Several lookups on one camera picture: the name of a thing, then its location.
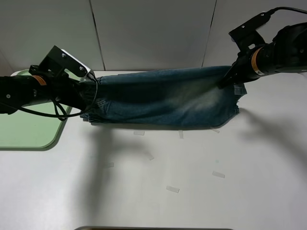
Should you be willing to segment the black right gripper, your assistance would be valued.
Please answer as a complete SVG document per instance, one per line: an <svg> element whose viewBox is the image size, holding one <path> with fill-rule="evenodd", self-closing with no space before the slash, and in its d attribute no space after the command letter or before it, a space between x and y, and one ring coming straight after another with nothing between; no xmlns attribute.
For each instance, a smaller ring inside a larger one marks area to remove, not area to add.
<svg viewBox="0 0 307 230"><path fill-rule="evenodd" d="M257 55L264 48L264 45L256 46L245 54L239 55L236 62L217 84L219 89L229 85L239 84L240 81L255 81L266 76L257 64Z"/></svg>

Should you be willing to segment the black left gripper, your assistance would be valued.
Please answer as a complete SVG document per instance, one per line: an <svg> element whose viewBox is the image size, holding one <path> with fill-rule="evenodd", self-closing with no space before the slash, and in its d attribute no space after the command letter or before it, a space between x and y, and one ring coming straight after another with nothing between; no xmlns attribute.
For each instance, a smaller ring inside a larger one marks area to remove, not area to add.
<svg viewBox="0 0 307 230"><path fill-rule="evenodd" d="M66 69L75 75L89 77L89 81L71 79ZM62 104L87 112L96 100L98 81L92 71L80 64L40 64L32 65L29 73L35 82L31 85L33 96L29 105L52 102L62 109Z"/></svg>

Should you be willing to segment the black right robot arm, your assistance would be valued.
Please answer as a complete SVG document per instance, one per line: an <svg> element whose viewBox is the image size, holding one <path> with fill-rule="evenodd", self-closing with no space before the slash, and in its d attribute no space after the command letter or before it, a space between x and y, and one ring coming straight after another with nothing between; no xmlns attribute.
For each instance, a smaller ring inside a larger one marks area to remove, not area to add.
<svg viewBox="0 0 307 230"><path fill-rule="evenodd" d="M220 80L219 88L255 81L277 73L307 71L307 24L299 23L281 29L267 44L255 26L246 23L229 35L240 52L230 70Z"/></svg>

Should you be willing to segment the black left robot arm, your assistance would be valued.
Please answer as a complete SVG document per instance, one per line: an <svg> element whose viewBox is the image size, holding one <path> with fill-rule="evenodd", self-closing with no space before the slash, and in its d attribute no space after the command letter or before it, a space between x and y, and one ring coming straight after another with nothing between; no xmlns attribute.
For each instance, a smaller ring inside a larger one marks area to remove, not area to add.
<svg viewBox="0 0 307 230"><path fill-rule="evenodd" d="M85 84L71 79L64 68L55 71L51 67L31 65L29 75L1 76L0 113L11 115L23 111L59 120L85 114L94 106L98 91L98 81L92 73L89 80L95 83L91 102L84 97ZM26 108L45 103L53 103L54 114Z"/></svg>

